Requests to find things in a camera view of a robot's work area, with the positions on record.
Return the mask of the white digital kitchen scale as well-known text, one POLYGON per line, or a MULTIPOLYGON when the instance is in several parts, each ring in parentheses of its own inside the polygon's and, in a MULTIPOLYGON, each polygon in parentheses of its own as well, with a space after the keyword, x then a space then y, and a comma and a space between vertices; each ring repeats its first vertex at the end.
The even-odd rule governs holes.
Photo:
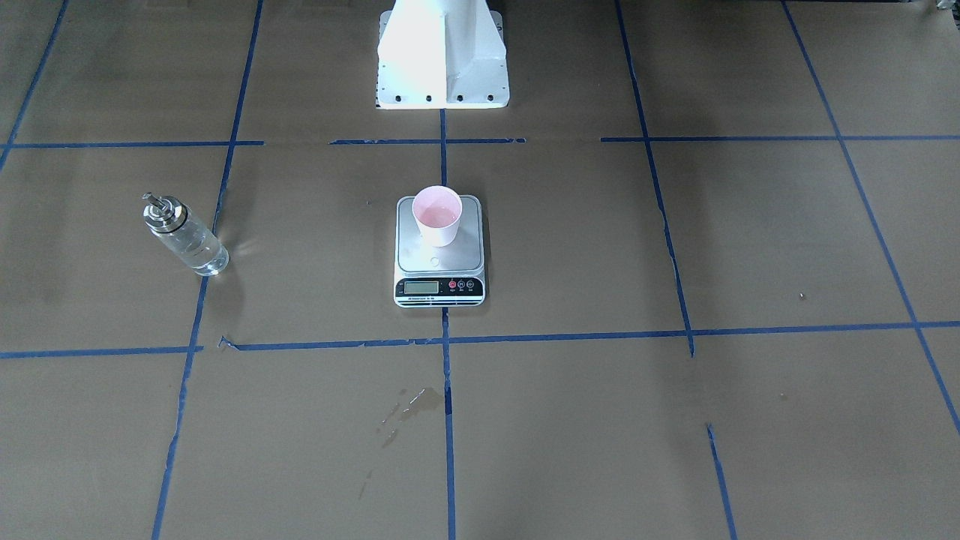
POLYGON ((394 242, 394 303, 401 308, 482 305, 487 296, 483 212, 479 199, 460 198, 463 212, 453 242, 425 243, 413 211, 413 196, 397 202, 394 242))

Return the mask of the pink paper cup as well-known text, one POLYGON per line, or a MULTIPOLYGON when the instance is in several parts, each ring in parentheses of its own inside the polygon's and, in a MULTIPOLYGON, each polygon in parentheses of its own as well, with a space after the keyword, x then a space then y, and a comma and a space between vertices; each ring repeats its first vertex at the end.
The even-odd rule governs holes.
POLYGON ((412 199, 412 216, 431 247, 443 248, 456 239, 462 213, 461 196, 442 185, 422 188, 412 199))

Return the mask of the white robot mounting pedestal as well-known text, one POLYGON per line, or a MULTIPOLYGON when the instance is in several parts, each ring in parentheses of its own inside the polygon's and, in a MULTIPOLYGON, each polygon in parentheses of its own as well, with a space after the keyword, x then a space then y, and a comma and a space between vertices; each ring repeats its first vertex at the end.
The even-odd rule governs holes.
POLYGON ((503 17, 486 1, 397 1, 379 17, 375 106, 489 110, 511 100, 503 17))

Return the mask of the glass sauce bottle steel spout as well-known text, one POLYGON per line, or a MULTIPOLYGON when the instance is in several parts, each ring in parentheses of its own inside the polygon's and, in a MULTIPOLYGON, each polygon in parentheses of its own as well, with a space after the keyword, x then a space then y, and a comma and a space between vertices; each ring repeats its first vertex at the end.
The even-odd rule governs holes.
POLYGON ((171 195, 144 193, 142 218, 154 237, 187 267, 203 277, 226 269, 230 255, 220 239, 188 205, 171 195))

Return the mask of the brown paper table cover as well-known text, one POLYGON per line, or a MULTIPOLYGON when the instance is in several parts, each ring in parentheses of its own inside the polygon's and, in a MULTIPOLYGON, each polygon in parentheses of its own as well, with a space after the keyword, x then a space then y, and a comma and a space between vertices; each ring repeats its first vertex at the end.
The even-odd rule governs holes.
POLYGON ((958 537, 949 11, 493 1, 507 107, 381 112, 392 5, 2 3, 4 539, 958 537))

